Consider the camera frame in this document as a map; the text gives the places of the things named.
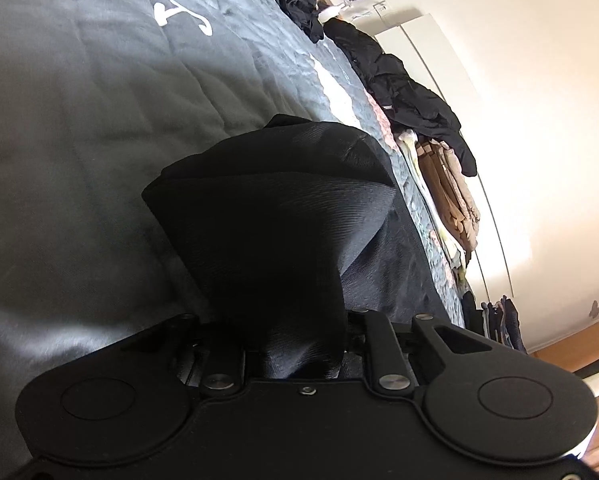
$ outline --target butterfly decal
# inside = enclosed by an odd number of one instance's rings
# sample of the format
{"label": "butterfly decal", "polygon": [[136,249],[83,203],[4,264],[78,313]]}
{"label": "butterfly decal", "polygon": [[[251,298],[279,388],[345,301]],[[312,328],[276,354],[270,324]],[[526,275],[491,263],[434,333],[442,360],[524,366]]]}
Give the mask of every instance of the butterfly decal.
{"label": "butterfly decal", "polygon": [[591,308],[591,311],[588,314],[588,317],[592,317],[593,319],[595,319],[596,317],[599,316],[599,306],[597,304],[597,300],[593,301],[593,307]]}

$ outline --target folded clothes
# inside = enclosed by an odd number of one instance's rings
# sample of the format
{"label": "folded clothes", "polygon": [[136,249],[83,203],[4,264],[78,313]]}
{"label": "folded clothes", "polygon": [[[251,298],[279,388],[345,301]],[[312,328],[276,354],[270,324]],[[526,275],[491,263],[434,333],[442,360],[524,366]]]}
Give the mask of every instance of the folded clothes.
{"label": "folded clothes", "polygon": [[461,251],[461,246],[439,217],[438,205],[435,202],[435,199],[433,198],[426,181],[424,180],[422,170],[419,166],[416,144],[417,134],[412,130],[406,130],[397,138],[397,146],[404,155],[404,159],[406,160],[408,169],[411,171],[415,185],[422,194],[426,208],[428,209],[431,219],[433,220],[433,225],[435,226],[439,240],[442,243],[444,253],[449,260],[449,264],[451,264],[453,269],[461,268],[465,272],[466,262]]}
{"label": "folded clothes", "polygon": [[477,246],[481,216],[461,174],[457,156],[444,144],[433,140],[420,142],[419,167],[442,223],[466,251],[468,264]]}
{"label": "folded clothes", "polygon": [[275,0],[279,9],[299,27],[313,43],[324,39],[324,27],[319,22],[317,0]]}
{"label": "folded clothes", "polygon": [[275,116],[168,166],[142,197],[268,377],[337,376],[345,309],[448,319],[390,159],[356,128]]}

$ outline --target screw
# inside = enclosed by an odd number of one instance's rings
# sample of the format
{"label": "screw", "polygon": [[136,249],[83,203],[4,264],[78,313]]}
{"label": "screw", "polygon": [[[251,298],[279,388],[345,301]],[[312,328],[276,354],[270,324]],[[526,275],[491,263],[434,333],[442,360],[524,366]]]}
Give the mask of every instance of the screw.
{"label": "screw", "polygon": [[317,393],[316,388],[313,388],[313,386],[302,386],[299,389],[299,393],[302,395],[307,395],[307,396],[311,396]]}
{"label": "screw", "polygon": [[212,374],[204,377],[203,384],[211,390],[227,390],[234,386],[232,377],[226,374]]}
{"label": "screw", "polygon": [[400,374],[388,374],[379,378],[379,385],[385,390],[404,390],[411,385],[411,380]]}

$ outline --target gray bedspread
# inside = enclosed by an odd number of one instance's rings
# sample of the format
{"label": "gray bedspread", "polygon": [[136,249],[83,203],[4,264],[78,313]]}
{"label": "gray bedspread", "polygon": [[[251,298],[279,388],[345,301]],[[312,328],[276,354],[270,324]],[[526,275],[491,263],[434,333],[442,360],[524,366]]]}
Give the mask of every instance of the gray bedspread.
{"label": "gray bedspread", "polygon": [[29,458],[14,421],[25,383],[183,310],[204,316],[140,192],[277,113],[380,140],[461,323],[430,218],[361,83],[273,0],[0,0],[0,477]]}

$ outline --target black cloth bag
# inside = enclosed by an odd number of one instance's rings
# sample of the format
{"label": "black cloth bag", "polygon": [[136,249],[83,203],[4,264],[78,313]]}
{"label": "black cloth bag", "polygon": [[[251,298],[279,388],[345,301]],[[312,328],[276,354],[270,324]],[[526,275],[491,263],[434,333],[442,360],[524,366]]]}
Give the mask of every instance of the black cloth bag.
{"label": "black cloth bag", "polygon": [[390,159],[356,128],[275,116],[168,166],[142,197],[268,377],[337,376],[345,308],[448,319]]}

